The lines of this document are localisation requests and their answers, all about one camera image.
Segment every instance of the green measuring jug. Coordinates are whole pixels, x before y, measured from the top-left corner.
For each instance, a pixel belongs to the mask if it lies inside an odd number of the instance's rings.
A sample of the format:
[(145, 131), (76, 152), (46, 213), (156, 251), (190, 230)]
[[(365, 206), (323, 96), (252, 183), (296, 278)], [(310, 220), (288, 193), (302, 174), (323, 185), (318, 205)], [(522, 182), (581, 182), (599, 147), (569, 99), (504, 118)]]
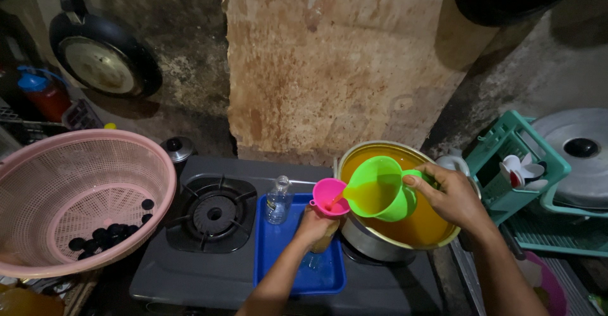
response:
[(350, 210), (363, 218), (399, 221), (410, 216), (417, 205), (414, 189), (403, 184), (405, 175), (432, 182), (418, 170), (401, 170), (391, 157), (376, 156), (359, 165), (342, 194)]

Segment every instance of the grey stovetop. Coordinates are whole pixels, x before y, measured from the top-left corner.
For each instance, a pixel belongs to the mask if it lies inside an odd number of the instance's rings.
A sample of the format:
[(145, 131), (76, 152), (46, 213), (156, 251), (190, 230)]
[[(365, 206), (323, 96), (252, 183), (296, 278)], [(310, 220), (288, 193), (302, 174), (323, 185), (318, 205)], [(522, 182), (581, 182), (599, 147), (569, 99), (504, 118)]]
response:
[[(246, 180), (258, 196), (279, 175), (289, 177), (296, 193), (310, 193), (314, 182), (332, 175), (325, 167), (191, 157), (182, 183), (201, 177), (195, 172)], [(130, 294), (145, 301), (236, 310), (253, 290), (254, 245), (252, 234), (243, 247), (229, 254), (190, 253), (174, 250), (161, 230), (143, 256)], [(444, 310), (426, 252), (419, 252), (406, 267), (363, 265), (346, 256), (344, 263), (347, 282), (341, 293), (292, 298), (286, 313), (407, 315)]]

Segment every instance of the blue plastic tray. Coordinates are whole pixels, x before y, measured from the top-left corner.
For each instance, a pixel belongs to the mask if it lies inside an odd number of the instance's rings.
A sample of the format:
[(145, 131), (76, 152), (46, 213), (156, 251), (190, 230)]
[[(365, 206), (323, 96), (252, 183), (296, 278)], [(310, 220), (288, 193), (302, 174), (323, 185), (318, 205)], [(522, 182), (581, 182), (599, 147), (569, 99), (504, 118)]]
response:
[[(312, 199), (312, 194), (296, 194), (287, 220), (280, 225), (271, 225), (264, 219), (266, 195), (258, 199), (255, 215), (254, 286), (264, 278), (278, 255), (291, 241), (300, 224), (304, 207)], [(345, 286), (342, 247), (339, 237), (335, 236), (323, 253), (306, 254), (295, 275), (291, 295), (331, 295), (339, 293)]]

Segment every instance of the hand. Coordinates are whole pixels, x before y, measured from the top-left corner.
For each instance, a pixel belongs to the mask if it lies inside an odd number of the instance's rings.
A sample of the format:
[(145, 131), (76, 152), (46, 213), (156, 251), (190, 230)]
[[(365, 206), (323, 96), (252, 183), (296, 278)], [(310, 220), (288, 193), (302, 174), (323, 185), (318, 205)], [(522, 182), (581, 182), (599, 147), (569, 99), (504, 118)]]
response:
[(435, 212), (444, 220), (466, 230), (475, 232), (492, 220), (488, 216), (466, 176), (459, 171), (448, 170), (433, 163), (425, 163), (416, 170), (434, 177), (440, 190), (434, 189), (414, 175), (403, 177), (403, 183), (418, 190)]
[(307, 205), (304, 209), (304, 215), (300, 222), (300, 227), (296, 231), (293, 242), (298, 242), (310, 249), (317, 241), (327, 232), (327, 228), (337, 220), (326, 218), (320, 212), (315, 211), (313, 207)]

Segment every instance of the pink plastic basket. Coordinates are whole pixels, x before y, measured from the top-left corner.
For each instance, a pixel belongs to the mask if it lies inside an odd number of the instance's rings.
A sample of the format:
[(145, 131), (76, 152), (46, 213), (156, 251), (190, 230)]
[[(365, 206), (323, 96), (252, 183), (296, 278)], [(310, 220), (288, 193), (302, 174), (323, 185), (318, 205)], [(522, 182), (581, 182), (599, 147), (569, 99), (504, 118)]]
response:
[[(82, 130), (26, 146), (0, 162), (0, 275), (61, 276), (124, 258), (152, 234), (175, 188), (167, 153), (135, 133)], [(151, 211), (144, 199), (155, 202)], [(100, 227), (140, 226), (151, 212), (135, 234), (90, 258), (77, 261), (80, 251), (67, 247)]]

